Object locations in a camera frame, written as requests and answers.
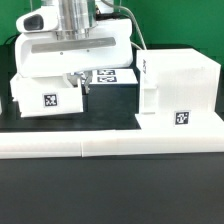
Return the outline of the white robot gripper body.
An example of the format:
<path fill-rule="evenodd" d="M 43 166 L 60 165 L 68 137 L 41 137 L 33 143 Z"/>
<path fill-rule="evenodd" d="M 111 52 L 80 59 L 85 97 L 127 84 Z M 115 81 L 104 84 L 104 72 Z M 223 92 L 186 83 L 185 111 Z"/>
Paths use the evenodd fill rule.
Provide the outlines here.
<path fill-rule="evenodd" d="M 26 78 L 127 67 L 133 60 L 128 19 L 97 21 L 41 7 L 16 21 L 17 72 Z"/>

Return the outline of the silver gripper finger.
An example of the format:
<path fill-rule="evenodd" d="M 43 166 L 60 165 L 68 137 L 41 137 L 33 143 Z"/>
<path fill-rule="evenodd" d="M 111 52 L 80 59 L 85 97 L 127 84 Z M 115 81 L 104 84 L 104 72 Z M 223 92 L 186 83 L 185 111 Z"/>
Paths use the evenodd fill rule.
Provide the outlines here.
<path fill-rule="evenodd" d="M 81 79 L 81 74 L 80 73 L 70 73 L 68 75 L 68 80 L 72 84 L 73 87 L 78 86 L 78 82 Z"/>
<path fill-rule="evenodd" d="M 92 71 L 85 71 L 83 75 L 83 80 L 84 80 L 84 90 L 86 94 L 89 94 L 90 88 L 89 85 L 92 82 L 93 79 L 93 72 Z"/>

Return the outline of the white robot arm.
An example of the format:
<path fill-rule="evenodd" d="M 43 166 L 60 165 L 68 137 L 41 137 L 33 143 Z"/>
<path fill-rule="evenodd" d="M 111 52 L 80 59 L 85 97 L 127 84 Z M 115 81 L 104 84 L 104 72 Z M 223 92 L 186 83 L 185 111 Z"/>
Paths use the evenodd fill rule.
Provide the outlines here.
<path fill-rule="evenodd" d="M 16 21 L 17 72 L 24 78 L 63 77 L 76 87 L 81 75 L 129 66 L 129 19 L 98 20 L 95 0 L 41 0 Z"/>

